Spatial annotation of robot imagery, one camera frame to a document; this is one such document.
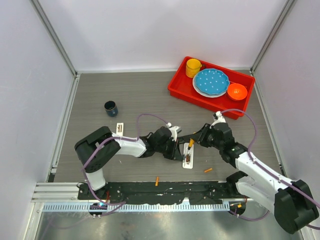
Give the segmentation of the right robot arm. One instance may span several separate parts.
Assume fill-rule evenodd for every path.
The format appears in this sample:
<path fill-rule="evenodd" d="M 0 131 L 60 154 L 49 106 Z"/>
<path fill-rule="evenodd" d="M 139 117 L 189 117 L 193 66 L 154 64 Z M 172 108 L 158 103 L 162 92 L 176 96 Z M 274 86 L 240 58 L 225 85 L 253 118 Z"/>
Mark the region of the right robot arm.
<path fill-rule="evenodd" d="M 249 148 L 235 141 L 227 123 L 205 124 L 196 133 L 177 140 L 180 144 L 194 140 L 202 147 L 216 148 L 221 158 L 241 175 L 226 184 L 226 193 L 233 198 L 244 195 L 253 199 L 272 213 L 287 233 L 294 234 L 319 218 L 320 205 L 308 184 L 291 180 L 260 161 Z"/>

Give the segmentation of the dark printed battery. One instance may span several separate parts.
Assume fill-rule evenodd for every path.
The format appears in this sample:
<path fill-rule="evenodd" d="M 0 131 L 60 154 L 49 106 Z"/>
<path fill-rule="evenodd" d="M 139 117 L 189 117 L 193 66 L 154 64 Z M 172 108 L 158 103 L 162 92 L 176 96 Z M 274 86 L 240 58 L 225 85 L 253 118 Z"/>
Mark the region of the dark printed battery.
<path fill-rule="evenodd" d="M 189 163 L 189 162 L 191 161 L 191 155 L 190 155 L 190 154 L 187 154 L 187 155 L 186 155 L 185 161 L 186 161 L 187 163 Z"/>

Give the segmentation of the white remote orange batteries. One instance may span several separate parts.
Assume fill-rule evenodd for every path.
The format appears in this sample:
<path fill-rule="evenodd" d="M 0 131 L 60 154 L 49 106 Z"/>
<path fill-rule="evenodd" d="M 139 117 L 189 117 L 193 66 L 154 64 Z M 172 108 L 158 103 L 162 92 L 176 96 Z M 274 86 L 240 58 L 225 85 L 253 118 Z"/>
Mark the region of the white remote orange batteries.
<path fill-rule="evenodd" d="M 116 124 L 116 134 L 119 136 L 124 135 L 124 123 L 123 122 L 118 122 Z"/>

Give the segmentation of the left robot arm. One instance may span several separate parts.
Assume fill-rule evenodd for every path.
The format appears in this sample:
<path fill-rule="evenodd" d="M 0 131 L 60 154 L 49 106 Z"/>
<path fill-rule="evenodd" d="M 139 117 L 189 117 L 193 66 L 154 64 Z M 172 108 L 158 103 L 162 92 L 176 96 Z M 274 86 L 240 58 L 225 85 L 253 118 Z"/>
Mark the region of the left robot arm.
<path fill-rule="evenodd" d="M 155 153 L 169 160 L 182 160 L 179 150 L 179 126 L 162 126 L 155 132 L 137 138 L 124 137 L 103 126 L 78 141 L 75 152 L 82 163 L 82 172 L 89 194 L 100 200 L 107 192 L 103 167 L 116 155 L 149 158 Z"/>

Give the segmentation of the orange handle screwdriver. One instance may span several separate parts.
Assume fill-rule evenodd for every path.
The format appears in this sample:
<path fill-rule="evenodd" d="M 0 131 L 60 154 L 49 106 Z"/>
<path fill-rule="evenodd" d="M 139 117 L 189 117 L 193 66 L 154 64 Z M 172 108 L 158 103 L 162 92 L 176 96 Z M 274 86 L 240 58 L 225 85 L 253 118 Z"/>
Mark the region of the orange handle screwdriver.
<path fill-rule="evenodd" d="M 192 138 L 189 140 L 188 147 L 187 147 L 187 150 L 188 150 L 188 151 L 191 150 L 191 148 L 192 148 L 193 145 L 194 145 L 194 142 L 195 142 L 195 141 L 194 141 Z"/>

